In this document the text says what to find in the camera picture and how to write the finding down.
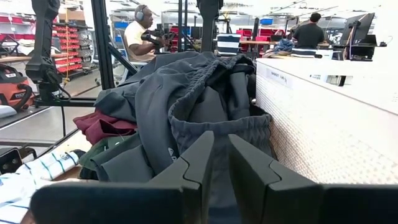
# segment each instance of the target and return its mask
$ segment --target white box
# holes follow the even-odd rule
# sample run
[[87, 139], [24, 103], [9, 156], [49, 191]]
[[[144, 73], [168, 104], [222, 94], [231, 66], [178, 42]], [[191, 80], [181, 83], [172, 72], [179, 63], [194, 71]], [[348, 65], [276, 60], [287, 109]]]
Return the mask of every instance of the white box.
[[[389, 81], [370, 88], [371, 75], [394, 80], [380, 71], [370, 74], [374, 66], [257, 60], [256, 102], [272, 115], [271, 141], [283, 165], [321, 183], [398, 184], [398, 94]], [[339, 70], [354, 76], [352, 86], [309, 77]]]

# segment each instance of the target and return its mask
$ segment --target striped fabric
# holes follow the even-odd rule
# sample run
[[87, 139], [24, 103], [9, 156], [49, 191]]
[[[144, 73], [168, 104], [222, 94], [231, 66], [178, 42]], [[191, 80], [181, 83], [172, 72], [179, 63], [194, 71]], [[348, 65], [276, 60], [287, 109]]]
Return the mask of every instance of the striped fabric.
[[293, 48], [293, 50], [292, 50], [292, 56], [293, 57], [315, 58], [316, 54], [317, 54], [317, 50], [316, 49], [298, 49], [298, 48]]
[[239, 50], [241, 34], [218, 34], [217, 50], [220, 55], [236, 55]]
[[22, 165], [13, 174], [0, 175], [0, 224], [20, 223], [36, 190], [72, 169], [79, 160], [74, 152], [48, 153]]

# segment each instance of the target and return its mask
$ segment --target white countertop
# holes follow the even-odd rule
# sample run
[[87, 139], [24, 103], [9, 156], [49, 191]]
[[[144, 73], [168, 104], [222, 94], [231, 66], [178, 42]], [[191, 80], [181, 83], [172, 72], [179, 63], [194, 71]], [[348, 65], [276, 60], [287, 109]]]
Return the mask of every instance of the white countertop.
[[[393, 63], [351, 62], [349, 60], [337, 61], [317, 58], [257, 59], [257, 73], [264, 72], [266, 69], [264, 66], [288, 73], [398, 115], [398, 75], [394, 71]], [[311, 78], [310, 75], [352, 76], [353, 84], [338, 87]]]

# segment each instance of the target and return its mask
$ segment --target blue container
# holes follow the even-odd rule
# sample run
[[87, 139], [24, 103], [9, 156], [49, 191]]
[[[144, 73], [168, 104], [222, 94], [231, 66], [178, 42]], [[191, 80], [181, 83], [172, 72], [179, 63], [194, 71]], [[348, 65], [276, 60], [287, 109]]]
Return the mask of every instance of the blue container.
[[114, 27], [118, 28], [118, 29], [120, 29], [120, 28], [125, 29], [125, 28], [127, 28], [128, 25], [129, 25], [128, 22], [115, 22], [114, 23]]
[[123, 56], [127, 57], [127, 53], [126, 53], [125, 50], [119, 50], [119, 51], [120, 51], [120, 53], [121, 53]]
[[114, 37], [114, 41], [116, 43], [121, 43], [122, 42], [122, 37], [120, 37], [120, 36]]
[[274, 19], [261, 19], [260, 24], [261, 25], [272, 25], [274, 22]]

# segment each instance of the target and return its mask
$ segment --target headphones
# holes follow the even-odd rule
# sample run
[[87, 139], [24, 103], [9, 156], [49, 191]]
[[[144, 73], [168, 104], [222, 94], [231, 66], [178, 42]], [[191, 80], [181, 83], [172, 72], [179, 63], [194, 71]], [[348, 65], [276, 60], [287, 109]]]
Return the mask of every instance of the headphones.
[[139, 12], [137, 12], [137, 14], [136, 14], [136, 19], [137, 19], [137, 21], [143, 21], [143, 20], [144, 20], [144, 13], [143, 13], [142, 11], [143, 11], [146, 7], [147, 7], [147, 6], [144, 5], [144, 6], [142, 7], [142, 9], [141, 9]]

